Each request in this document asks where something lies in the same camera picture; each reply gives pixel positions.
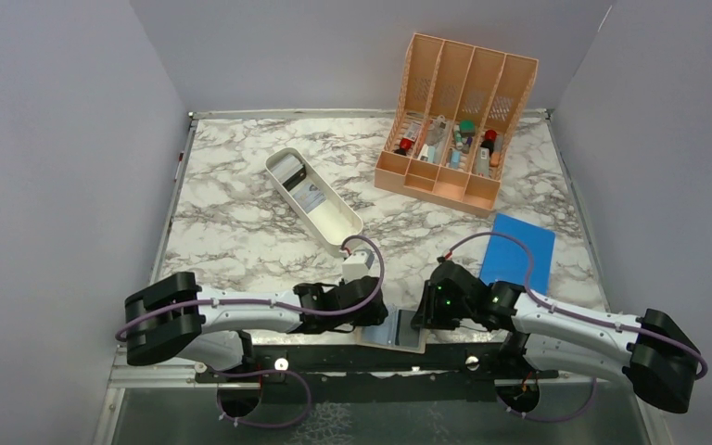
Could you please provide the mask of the black credit card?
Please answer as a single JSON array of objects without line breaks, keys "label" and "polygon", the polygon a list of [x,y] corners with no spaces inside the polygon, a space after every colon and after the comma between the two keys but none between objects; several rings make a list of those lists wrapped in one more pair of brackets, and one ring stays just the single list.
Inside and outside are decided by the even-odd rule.
[{"label": "black credit card", "polygon": [[397,322],[394,345],[406,349],[417,349],[420,346],[421,331],[414,326],[415,312],[406,309],[397,311]]}]

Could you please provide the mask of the white oblong plastic tray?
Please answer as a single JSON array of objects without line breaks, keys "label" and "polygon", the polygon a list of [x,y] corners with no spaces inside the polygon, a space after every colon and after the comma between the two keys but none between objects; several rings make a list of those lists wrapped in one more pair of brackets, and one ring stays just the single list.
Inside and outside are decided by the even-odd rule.
[{"label": "white oblong plastic tray", "polygon": [[362,232],[362,218],[295,148],[273,153],[264,166],[274,188],[312,236],[327,253],[341,256],[345,239]]}]

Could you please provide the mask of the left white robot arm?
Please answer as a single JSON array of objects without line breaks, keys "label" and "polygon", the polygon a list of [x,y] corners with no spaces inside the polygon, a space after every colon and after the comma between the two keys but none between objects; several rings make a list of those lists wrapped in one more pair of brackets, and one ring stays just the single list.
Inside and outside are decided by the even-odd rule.
[{"label": "left white robot arm", "polygon": [[184,358],[239,381],[254,368],[249,331],[319,335],[343,324],[382,324],[388,309],[381,286],[381,278],[366,275],[245,293],[201,286],[192,272],[174,273],[124,301],[125,324],[115,337],[125,343],[131,366]]}]

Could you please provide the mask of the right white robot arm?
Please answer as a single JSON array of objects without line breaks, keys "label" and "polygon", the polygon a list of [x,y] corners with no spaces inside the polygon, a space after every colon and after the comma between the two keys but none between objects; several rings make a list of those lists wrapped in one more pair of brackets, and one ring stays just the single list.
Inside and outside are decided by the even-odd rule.
[{"label": "right white robot arm", "polygon": [[624,383],[642,401],[687,413],[702,368],[700,350],[665,312],[644,315],[592,311],[505,281],[485,284],[453,261],[443,261],[424,284],[412,319],[416,328],[455,330],[469,319],[519,342],[498,352],[511,377],[526,371],[565,371]]}]

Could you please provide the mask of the stack of cards in tray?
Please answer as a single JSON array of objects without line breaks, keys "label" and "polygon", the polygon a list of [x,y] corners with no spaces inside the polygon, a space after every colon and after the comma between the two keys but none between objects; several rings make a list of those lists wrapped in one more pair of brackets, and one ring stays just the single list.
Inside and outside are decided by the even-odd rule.
[{"label": "stack of cards in tray", "polygon": [[305,213],[309,213],[325,203],[324,191],[308,177],[307,167],[298,156],[283,155],[269,168],[269,172]]}]

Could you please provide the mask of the blue flat board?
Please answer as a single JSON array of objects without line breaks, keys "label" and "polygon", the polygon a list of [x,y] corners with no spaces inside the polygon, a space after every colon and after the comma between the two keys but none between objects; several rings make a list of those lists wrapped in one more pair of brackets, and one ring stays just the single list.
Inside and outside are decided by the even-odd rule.
[{"label": "blue flat board", "polygon": [[[528,248],[534,259],[530,287],[536,293],[547,295],[555,233],[502,213],[496,216],[492,231],[516,238]],[[495,236],[487,244],[479,278],[487,285],[496,281],[522,285],[527,269],[525,250],[511,240]]]}]

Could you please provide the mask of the orange marker pen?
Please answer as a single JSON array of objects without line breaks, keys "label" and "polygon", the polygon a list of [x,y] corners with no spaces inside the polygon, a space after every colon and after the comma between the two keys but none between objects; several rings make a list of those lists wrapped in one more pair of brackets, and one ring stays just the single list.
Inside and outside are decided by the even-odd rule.
[{"label": "orange marker pen", "polygon": [[490,166],[496,168],[500,165],[503,146],[503,136],[498,134],[493,142],[493,149],[490,154]]}]

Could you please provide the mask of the red capped black bottle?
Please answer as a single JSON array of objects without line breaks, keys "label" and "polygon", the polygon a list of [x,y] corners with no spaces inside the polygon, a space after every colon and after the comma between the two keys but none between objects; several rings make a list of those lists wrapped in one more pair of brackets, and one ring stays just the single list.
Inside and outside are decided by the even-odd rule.
[{"label": "red capped black bottle", "polygon": [[401,156],[411,156],[414,151],[414,144],[415,141],[413,139],[403,137],[393,152]]}]

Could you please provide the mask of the red capped bottle right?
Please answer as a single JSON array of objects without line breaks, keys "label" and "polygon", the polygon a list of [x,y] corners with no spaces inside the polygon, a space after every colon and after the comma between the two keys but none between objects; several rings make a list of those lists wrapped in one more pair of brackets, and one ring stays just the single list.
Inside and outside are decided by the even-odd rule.
[{"label": "red capped bottle right", "polygon": [[495,150],[495,144],[497,141],[498,134],[494,130],[487,130],[485,132],[484,139],[480,145],[482,149],[485,149],[491,156]]}]

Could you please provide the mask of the green capped bottle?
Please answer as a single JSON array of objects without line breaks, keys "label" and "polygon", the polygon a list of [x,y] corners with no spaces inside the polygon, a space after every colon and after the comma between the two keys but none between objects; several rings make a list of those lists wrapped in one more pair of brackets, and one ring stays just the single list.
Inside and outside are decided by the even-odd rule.
[{"label": "green capped bottle", "polygon": [[459,133],[461,137],[473,137],[477,133],[476,125],[470,120],[462,120],[459,122]]}]

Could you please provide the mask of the peach plastic desk organizer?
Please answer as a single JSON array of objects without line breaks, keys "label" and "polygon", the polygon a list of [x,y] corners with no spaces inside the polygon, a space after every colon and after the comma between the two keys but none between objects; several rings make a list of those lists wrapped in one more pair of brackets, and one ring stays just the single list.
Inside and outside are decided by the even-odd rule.
[{"label": "peach plastic desk organizer", "polygon": [[[396,117],[375,165],[375,186],[454,210],[487,216],[497,202],[503,164],[534,87],[539,62],[417,33],[409,43]],[[459,122],[477,127],[461,137]],[[480,147],[485,132],[503,136],[500,165]],[[415,141],[411,156],[393,150]],[[460,169],[449,167],[460,150]]]}]

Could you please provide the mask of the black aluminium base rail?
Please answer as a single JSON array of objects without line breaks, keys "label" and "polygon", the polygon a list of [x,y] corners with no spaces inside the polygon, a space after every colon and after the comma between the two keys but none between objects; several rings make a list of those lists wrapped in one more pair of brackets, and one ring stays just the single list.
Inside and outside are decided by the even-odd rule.
[{"label": "black aluminium base rail", "polygon": [[531,370],[499,343],[450,343],[414,354],[356,345],[257,345],[260,375],[218,375],[184,359],[133,367],[119,350],[115,388],[213,389],[219,401],[247,408],[264,404],[484,401],[496,388],[581,382],[571,372]]}]

